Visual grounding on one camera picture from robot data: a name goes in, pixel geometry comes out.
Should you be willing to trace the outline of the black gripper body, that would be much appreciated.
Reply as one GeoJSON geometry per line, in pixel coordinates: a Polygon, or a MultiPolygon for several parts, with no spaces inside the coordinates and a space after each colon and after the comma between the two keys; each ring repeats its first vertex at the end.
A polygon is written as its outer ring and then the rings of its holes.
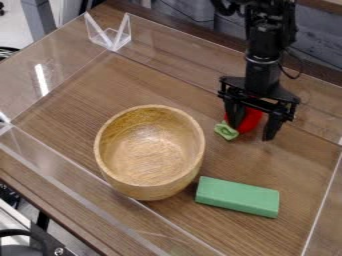
{"type": "Polygon", "coordinates": [[[287,91],[281,84],[277,84],[266,94],[258,94],[245,88],[245,79],[242,77],[222,76],[219,82],[218,97],[223,102],[234,101],[245,107],[257,109],[267,114],[281,112],[285,122],[294,120],[301,98],[287,91]]]}

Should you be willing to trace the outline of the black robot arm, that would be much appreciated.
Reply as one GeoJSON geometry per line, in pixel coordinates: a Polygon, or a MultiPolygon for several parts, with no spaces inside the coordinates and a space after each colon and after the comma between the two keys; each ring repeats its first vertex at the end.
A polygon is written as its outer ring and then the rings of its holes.
{"type": "Polygon", "coordinates": [[[243,77],[222,76],[218,97],[225,102],[227,124],[238,129],[249,111],[269,115],[263,141],[275,138],[285,122],[293,121],[301,98],[281,85],[281,74],[291,76],[282,67],[283,53],[295,42],[295,0],[211,0],[223,16],[245,18],[247,49],[243,77]]]}

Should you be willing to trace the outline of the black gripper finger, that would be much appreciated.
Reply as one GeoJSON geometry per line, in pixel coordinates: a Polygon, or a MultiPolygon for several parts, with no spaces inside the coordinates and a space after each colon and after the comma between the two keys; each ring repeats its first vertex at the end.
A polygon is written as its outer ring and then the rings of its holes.
{"type": "Polygon", "coordinates": [[[263,129],[263,141],[270,141],[274,139],[277,132],[279,131],[282,124],[285,122],[283,114],[281,112],[273,112],[269,114],[269,120],[263,129]]]}
{"type": "Polygon", "coordinates": [[[227,123],[234,129],[238,129],[246,115],[245,106],[234,101],[226,101],[225,109],[227,114],[227,123]]]}

